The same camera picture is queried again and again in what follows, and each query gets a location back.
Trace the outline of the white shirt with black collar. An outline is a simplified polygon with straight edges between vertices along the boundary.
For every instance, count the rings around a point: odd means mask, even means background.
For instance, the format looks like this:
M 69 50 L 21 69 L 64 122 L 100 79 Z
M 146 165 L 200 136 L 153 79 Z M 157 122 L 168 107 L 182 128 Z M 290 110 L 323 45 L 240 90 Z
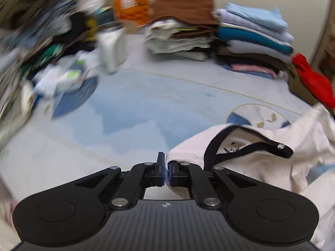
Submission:
M 223 166 L 308 198 L 319 212 L 311 241 L 334 250 L 334 119 L 323 105 L 275 130 L 213 126 L 171 149 L 166 161 Z

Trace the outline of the blue topped clothes stack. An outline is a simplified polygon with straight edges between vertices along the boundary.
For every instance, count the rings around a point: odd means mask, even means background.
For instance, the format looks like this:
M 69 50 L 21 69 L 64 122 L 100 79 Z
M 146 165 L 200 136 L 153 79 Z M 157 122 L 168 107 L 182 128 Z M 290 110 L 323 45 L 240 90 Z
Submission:
M 231 71 L 275 79 L 289 69 L 294 37 L 278 8 L 227 3 L 213 12 L 219 21 L 215 60 Z

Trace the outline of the brown topped clothes stack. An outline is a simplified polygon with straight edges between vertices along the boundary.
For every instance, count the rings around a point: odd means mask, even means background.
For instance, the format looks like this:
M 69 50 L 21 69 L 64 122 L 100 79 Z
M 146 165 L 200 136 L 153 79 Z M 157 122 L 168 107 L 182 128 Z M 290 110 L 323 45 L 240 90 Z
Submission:
M 214 0 L 155 0 L 145 46 L 152 54 L 205 61 L 219 22 Z

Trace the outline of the messy clothes pile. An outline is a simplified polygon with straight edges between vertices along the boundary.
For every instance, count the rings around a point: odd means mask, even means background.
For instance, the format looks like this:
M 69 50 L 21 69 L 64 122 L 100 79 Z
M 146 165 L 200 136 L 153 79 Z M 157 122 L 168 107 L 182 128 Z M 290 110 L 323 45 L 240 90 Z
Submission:
M 93 0 L 1 0 L 1 147 L 30 118 L 33 78 L 88 34 Z

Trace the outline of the light blue patterned mat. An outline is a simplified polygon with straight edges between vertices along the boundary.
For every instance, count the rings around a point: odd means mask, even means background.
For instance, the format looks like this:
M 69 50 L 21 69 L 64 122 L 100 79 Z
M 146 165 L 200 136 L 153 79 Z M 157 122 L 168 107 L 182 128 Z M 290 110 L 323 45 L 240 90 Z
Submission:
M 40 101 L 3 149 L 1 177 L 16 200 L 110 166 L 155 161 L 236 110 L 255 110 L 253 123 L 270 128 L 274 116 L 293 123 L 310 109 L 284 79 L 236 73 L 213 60 L 154 56 L 143 35 L 126 40 L 126 62 L 111 75 L 90 71 L 98 84 L 74 98 L 74 110 L 56 117 L 54 105 Z

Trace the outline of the white plastic container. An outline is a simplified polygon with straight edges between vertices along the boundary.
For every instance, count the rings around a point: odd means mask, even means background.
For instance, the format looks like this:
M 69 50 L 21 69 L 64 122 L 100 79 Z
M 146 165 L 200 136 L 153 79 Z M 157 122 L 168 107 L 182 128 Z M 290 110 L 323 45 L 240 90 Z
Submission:
M 101 63 L 108 74 L 114 73 L 127 59 L 125 33 L 126 28 L 121 22 L 109 22 L 97 28 Z

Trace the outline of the olive brown garment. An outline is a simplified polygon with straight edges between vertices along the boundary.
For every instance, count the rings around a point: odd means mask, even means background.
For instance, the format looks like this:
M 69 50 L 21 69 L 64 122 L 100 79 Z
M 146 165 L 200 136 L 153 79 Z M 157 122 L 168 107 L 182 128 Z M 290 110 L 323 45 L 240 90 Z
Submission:
M 290 92 L 307 104 L 315 105 L 319 102 L 301 82 L 296 67 L 293 64 L 290 64 L 288 69 L 288 85 Z

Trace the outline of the red garment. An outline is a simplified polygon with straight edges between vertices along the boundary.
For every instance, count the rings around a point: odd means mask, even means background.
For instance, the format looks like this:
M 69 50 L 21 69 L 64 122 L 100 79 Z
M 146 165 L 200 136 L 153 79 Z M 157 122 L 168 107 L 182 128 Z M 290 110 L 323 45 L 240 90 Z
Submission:
M 323 105 L 334 109 L 332 84 L 327 77 L 314 71 L 305 56 L 300 53 L 293 56 L 292 64 L 295 66 L 302 84 L 308 88 L 310 93 Z

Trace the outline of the orange box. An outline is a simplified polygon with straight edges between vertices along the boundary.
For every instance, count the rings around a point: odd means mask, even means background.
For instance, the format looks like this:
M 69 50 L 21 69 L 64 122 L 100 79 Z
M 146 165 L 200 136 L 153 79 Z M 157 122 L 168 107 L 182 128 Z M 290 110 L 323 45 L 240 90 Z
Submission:
M 134 21 L 137 26 L 151 22 L 150 10 L 150 0 L 113 0 L 116 19 Z

